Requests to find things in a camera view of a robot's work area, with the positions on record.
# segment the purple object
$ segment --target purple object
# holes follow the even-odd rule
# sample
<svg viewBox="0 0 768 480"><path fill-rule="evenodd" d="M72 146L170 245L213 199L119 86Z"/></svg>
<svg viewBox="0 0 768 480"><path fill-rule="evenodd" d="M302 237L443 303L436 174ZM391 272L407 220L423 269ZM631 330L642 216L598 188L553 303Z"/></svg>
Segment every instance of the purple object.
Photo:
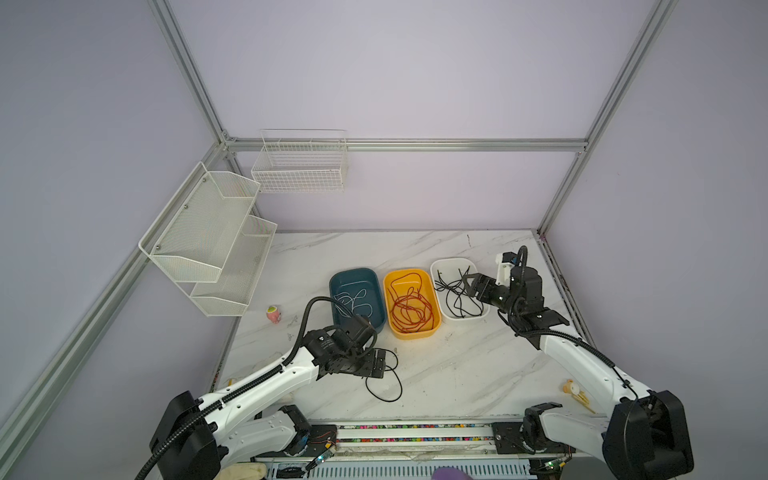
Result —
<svg viewBox="0 0 768 480"><path fill-rule="evenodd" d="M458 468L442 467L435 470L435 473L432 474L432 480L472 480L472 477Z"/></svg>

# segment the yellow plastic bin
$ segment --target yellow plastic bin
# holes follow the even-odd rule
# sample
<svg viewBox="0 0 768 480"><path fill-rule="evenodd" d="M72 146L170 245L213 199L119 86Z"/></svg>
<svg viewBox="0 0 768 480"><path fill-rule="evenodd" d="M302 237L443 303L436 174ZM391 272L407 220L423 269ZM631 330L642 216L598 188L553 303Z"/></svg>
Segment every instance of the yellow plastic bin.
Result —
<svg viewBox="0 0 768 480"><path fill-rule="evenodd" d="M387 273L384 277L384 298L389 327L396 338L423 339L440 327L442 316L435 287L424 270L410 268Z"/></svg>

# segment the white marble table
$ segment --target white marble table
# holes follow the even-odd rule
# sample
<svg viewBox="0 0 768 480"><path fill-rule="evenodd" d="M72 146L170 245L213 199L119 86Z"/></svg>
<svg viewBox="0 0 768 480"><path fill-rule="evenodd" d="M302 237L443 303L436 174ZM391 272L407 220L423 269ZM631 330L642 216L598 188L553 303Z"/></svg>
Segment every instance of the white marble table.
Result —
<svg viewBox="0 0 768 480"><path fill-rule="evenodd" d="M523 244L528 246L528 265L543 279L545 305L570 319L530 230L278 233L250 309L240 321L219 387L290 350L307 301L329 295L334 273L367 266L381 282L392 270L429 271L435 260L465 257L481 273L495 276L496 254L516 251ZM269 305L280 307L282 320L277 325L266 318ZM332 324L330 305L317 303L307 330ZM573 326L561 327L576 335ZM398 340L385 326L376 346L399 356L397 372L404 388L399 401L375 399L362 378L350 375L326 376L296 390L289 400L310 420L487 419L521 415L526 407L547 401L583 409L561 390L568 373L527 340L515 337L495 311L467 326L443 323L426 339ZM394 398L399 391L391 373L370 379L369 385L383 398Z"/></svg>

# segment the red cable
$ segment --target red cable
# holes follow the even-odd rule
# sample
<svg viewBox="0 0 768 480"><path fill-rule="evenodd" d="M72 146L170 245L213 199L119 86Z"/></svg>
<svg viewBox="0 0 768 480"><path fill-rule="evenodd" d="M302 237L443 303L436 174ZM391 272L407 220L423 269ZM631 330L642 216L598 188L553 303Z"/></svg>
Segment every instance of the red cable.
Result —
<svg viewBox="0 0 768 480"><path fill-rule="evenodd" d="M411 286L408 288L405 295L398 295L393 285L395 282L403 280L411 275L416 275L419 279L419 287L414 288ZM392 309L389 311L389 316L392 319L392 323L394 323L403 333L420 332L430 321L432 322L430 329L435 328L435 316L432 312L432 304L422 295L422 286L422 276L416 272L407 273L400 278L396 278L389 282L389 285L387 286L387 293L392 297Z"/></svg>

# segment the white wire basket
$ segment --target white wire basket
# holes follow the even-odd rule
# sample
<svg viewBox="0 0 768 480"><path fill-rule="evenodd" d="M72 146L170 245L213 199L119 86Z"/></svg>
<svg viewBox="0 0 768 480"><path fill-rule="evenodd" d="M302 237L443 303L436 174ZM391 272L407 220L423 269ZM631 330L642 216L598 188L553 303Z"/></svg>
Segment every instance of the white wire basket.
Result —
<svg viewBox="0 0 768 480"><path fill-rule="evenodd" d="M343 191L344 130L262 130L264 146L251 170L264 193Z"/></svg>
<svg viewBox="0 0 768 480"><path fill-rule="evenodd" d="M277 225L250 214L259 183L198 164L200 179L162 228L161 214L139 248L206 316L242 316L250 305Z"/></svg>

